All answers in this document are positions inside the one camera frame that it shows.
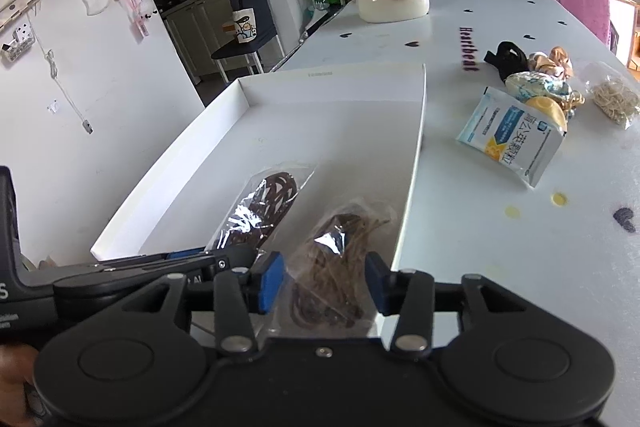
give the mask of white table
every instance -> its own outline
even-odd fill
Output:
[[[478,71],[463,70],[460,28],[473,28]],[[413,41],[419,45],[405,45]],[[427,64],[424,145],[399,267],[428,271],[443,282],[482,273],[594,335],[610,349],[618,371],[603,420],[636,427],[640,235],[625,232],[612,215],[633,209],[640,231],[640,130],[624,131],[588,103],[570,122],[538,187],[527,188],[455,140],[485,86],[504,85],[482,61],[501,41],[515,42],[526,54],[561,45],[576,64],[602,60],[625,71],[555,0],[431,0],[428,16],[382,25],[363,22],[351,3],[284,68],[371,60]],[[558,191],[568,198],[564,207],[551,201]],[[520,218],[509,218],[508,206]],[[450,321],[436,322],[436,340],[455,336],[453,328]]]

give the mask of cup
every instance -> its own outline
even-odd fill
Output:
[[[255,27],[255,13],[253,8],[238,10],[233,13],[236,40],[240,44],[251,42],[257,36]]]

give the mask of blue chair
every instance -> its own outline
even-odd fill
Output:
[[[225,70],[222,66],[222,62],[220,62],[220,60],[222,60],[223,58],[232,58],[244,55],[246,63],[249,67],[249,71],[251,71],[251,74],[255,74],[254,68],[252,67],[251,61],[249,60],[249,55],[251,55],[254,58],[255,66],[258,68],[258,71],[260,73],[264,73],[262,63],[260,62],[260,57],[258,56],[258,51],[260,51],[260,49],[274,37],[278,41],[278,46],[280,47],[280,53],[282,54],[282,57],[284,57],[285,55],[284,49],[282,47],[282,42],[280,41],[280,36],[278,35],[276,25],[273,22],[273,16],[271,15],[271,9],[269,8],[269,3],[267,0],[230,1],[233,11],[245,10],[247,8],[254,9],[257,36],[251,42],[245,42],[243,44],[240,44],[234,39],[211,54],[211,58],[216,61],[225,84],[229,83],[229,79],[226,76]]]

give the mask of plastic bag of rubber bands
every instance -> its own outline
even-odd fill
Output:
[[[292,255],[273,317],[283,337],[366,337],[376,309],[364,277],[369,251],[387,250],[396,213],[351,201],[328,212]]]
[[[242,244],[259,249],[287,215],[313,172],[313,166],[281,164],[252,176],[206,250]]]
[[[616,71],[604,62],[580,68],[578,78],[610,120],[628,129],[640,115],[640,84],[628,73]]]

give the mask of human hand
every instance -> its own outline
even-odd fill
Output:
[[[0,346],[0,423],[9,427],[35,427],[29,414],[24,384],[33,385],[33,363],[38,352],[24,344]]]

